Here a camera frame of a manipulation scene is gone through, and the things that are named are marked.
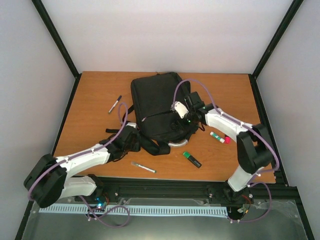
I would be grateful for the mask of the black student backpack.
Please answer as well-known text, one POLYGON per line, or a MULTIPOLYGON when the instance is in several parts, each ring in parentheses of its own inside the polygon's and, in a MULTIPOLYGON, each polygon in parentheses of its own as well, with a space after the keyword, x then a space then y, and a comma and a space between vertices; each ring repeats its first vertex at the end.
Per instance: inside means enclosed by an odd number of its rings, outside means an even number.
POLYGON ((184 130, 180 117, 171 110, 173 101, 184 103, 191 92, 191 84, 176 72, 167 72, 134 79, 130 84, 140 149, 153 156, 168 155, 170 143, 188 141, 197 130, 184 130))

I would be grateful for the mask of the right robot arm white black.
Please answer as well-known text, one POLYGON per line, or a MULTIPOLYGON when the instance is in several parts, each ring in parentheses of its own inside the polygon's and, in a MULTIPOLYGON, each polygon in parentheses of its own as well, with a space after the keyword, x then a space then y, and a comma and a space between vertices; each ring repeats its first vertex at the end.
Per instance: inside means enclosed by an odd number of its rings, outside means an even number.
POLYGON ((213 102, 205 104, 197 92, 187 95, 184 101, 174 101, 172 104, 172 110, 183 123, 201 123, 217 129, 236 143, 238 167, 222 190, 224 197, 231 202, 250 186, 255 176, 277 160, 269 132, 262 124, 252 125, 225 113, 213 102))

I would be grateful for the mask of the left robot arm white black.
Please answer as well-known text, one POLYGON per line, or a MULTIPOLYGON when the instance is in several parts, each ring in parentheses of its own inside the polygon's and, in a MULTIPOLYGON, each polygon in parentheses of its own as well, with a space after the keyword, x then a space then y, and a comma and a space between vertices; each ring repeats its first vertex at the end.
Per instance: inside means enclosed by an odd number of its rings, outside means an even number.
POLYGON ((40 208, 58 200, 85 196, 90 201, 102 201, 103 183, 94 174, 78 174, 95 166, 121 160, 129 152, 139 152, 140 135, 135 123, 127 123, 119 133, 112 134, 96 145, 74 154, 54 157, 43 155, 24 180, 28 198, 40 208))

